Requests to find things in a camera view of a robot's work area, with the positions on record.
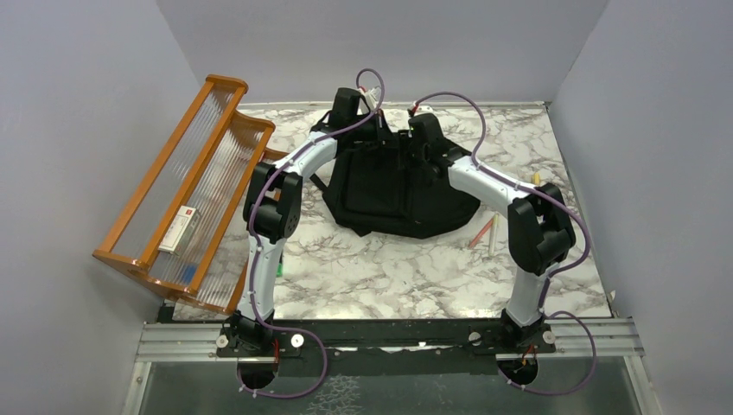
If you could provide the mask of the black student backpack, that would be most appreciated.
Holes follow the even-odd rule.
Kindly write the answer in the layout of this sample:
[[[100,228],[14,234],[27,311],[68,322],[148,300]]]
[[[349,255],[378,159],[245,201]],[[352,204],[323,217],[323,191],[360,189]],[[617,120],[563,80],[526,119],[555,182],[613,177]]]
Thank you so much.
[[[328,182],[311,181],[322,192],[335,222],[359,236],[387,233],[415,239],[466,225],[480,202],[450,197],[445,187],[406,187],[406,130],[391,131],[382,115],[376,143],[339,144]]]

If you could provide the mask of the green black marker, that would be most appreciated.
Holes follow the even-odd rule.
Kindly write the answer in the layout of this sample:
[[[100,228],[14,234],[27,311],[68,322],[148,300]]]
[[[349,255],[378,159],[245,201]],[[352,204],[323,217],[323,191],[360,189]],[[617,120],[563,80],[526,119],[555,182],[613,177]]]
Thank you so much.
[[[284,256],[280,255],[278,259],[278,264],[277,264],[276,277],[281,278],[283,274],[284,274]]]

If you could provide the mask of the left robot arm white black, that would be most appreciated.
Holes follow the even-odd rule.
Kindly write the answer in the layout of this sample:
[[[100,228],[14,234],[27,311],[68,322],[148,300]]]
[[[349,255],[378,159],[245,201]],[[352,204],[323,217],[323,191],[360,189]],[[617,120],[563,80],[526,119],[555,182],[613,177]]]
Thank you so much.
[[[274,325],[274,286],[279,260],[287,239],[295,232],[302,212],[303,181],[322,165],[336,158],[339,142],[350,132],[377,120],[382,125],[382,86],[370,90],[357,87],[355,104],[366,101],[369,112],[356,109],[345,118],[333,108],[327,123],[309,133],[295,150],[274,163],[256,165],[245,199],[244,217],[248,230],[249,258],[245,272],[245,291],[229,318],[230,337],[239,341],[249,354],[262,354],[273,343],[277,332],[309,336],[321,345],[317,335],[307,329]]]

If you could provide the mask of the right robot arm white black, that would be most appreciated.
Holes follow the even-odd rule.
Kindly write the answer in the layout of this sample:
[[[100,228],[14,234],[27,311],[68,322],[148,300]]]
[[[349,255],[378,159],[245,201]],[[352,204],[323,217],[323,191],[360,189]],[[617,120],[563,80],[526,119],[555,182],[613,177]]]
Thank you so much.
[[[444,136],[432,113],[410,118],[405,133],[409,160],[431,183],[447,188],[452,199],[465,196],[507,219],[508,248],[517,269],[498,332],[505,349],[519,352],[532,342],[544,320],[551,273],[577,241],[560,189],[553,184],[533,187],[515,182],[479,164]]]

